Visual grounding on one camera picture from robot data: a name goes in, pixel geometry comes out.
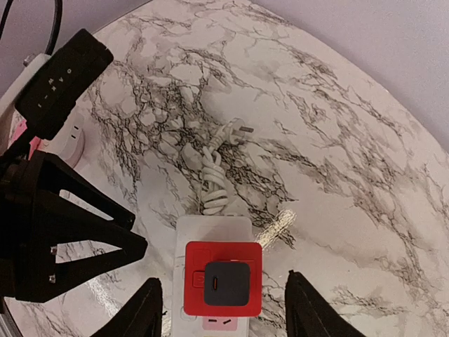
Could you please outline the dark grey usb charger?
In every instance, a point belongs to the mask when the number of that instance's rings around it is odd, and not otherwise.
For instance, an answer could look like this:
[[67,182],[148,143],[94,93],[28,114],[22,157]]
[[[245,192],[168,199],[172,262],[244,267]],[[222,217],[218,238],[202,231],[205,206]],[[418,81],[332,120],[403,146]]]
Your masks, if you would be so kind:
[[203,300],[210,306],[242,307],[250,298],[250,266],[242,262],[208,263]]

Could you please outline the red cube socket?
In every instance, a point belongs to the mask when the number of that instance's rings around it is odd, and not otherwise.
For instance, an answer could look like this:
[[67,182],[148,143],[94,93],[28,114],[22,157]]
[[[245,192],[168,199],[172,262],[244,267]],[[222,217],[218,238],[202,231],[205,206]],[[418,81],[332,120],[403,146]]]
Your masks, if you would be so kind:
[[[242,307],[210,306],[203,300],[205,269],[211,262],[250,266],[250,298]],[[185,249],[184,310],[191,316],[256,317],[262,311],[262,247],[256,242],[189,242]]]

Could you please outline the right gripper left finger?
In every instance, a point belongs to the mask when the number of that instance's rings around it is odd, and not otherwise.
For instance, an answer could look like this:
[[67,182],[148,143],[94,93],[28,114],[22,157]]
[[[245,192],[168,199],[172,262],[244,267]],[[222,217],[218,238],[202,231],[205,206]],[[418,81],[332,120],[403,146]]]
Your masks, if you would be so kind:
[[107,336],[161,336],[163,292],[149,278],[107,324]]

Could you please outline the white multicolour power strip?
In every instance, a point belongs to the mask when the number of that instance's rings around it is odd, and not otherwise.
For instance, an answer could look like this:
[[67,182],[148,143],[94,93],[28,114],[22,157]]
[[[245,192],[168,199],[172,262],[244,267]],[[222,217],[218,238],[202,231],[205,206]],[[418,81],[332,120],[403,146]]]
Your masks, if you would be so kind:
[[189,316],[184,311],[185,249],[192,241],[249,242],[252,223],[243,216],[182,216],[177,220],[173,269],[172,336],[247,336],[247,317]]

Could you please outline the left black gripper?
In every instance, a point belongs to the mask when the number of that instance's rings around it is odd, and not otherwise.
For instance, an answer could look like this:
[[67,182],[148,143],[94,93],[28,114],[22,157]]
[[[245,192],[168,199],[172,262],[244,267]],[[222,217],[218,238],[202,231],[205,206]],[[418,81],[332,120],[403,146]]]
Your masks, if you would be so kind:
[[[87,210],[38,212],[38,190],[71,192],[112,217]],[[131,231],[135,215],[109,198],[56,154],[36,151],[15,160],[1,180],[1,295],[45,303],[103,273],[140,260],[147,241]],[[56,263],[51,248],[92,241],[115,251]]]

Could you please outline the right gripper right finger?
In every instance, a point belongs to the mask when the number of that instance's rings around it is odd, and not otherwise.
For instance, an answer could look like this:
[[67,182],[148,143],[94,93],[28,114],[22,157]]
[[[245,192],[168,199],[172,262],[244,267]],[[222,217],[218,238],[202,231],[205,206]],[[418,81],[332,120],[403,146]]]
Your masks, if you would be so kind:
[[288,337],[364,337],[339,316],[300,272],[289,272],[285,306]]

